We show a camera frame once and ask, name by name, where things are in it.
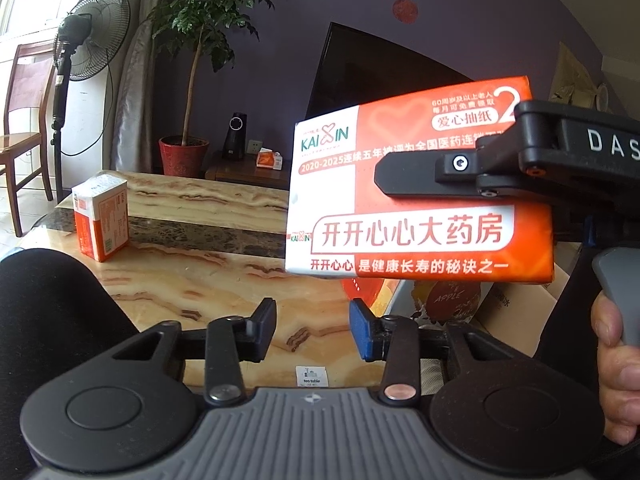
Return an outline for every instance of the black tv screen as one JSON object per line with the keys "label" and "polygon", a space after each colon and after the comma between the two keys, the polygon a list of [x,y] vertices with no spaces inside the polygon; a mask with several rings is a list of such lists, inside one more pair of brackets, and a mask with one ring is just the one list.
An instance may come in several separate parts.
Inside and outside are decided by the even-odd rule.
{"label": "black tv screen", "polygon": [[404,46],[329,25],[305,119],[349,106],[471,81]]}

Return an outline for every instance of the human hand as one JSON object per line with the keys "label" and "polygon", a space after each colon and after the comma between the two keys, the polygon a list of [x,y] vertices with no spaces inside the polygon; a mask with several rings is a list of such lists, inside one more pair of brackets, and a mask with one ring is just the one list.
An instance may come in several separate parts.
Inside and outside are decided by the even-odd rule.
{"label": "human hand", "polygon": [[602,292],[591,307],[591,326],[598,336],[604,433],[624,446],[634,439],[640,424],[640,348],[621,343],[622,314]]}

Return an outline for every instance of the plant pot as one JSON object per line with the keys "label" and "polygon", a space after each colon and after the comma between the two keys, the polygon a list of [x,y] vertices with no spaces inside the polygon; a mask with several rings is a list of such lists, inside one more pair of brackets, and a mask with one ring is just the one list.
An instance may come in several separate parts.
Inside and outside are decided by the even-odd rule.
{"label": "plant pot", "polygon": [[189,137],[186,146],[181,146],[181,142],[181,136],[163,137],[158,141],[162,170],[165,175],[198,178],[209,141]]}

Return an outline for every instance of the bolt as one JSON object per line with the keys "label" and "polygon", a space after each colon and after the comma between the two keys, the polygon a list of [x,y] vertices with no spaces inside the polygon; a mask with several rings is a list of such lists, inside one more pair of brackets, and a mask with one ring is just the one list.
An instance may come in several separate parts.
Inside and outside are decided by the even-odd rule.
{"label": "bolt", "polygon": [[464,155],[458,155],[453,159],[453,169],[456,171],[465,171],[468,165],[469,161]]}
{"label": "bolt", "polygon": [[545,176],[546,171],[542,168],[538,168],[537,166],[532,166],[531,168],[527,168],[526,173],[529,176]]}
{"label": "bolt", "polygon": [[415,394],[416,390],[410,384],[390,384],[385,388],[385,396],[391,400],[409,400]]}
{"label": "bolt", "polygon": [[219,384],[209,391],[209,397],[218,402],[227,402],[228,400],[237,399],[242,395],[240,388],[234,384]]}

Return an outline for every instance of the tree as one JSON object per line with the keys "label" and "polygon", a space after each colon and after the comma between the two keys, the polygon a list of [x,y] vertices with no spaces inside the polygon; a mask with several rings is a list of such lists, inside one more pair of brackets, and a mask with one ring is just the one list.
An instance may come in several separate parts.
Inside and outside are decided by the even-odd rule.
{"label": "tree", "polygon": [[209,56],[214,72],[235,61],[234,51],[226,41],[225,29],[245,28],[260,40],[250,17],[241,9],[251,9],[262,2],[269,8],[273,7],[271,0],[161,0],[151,11],[153,37],[162,34],[161,48],[166,48],[173,55],[186,45],[192,46],[194,51],[182,127],[183,146],[187,145],[189,137],[193,82],[200,58]]}

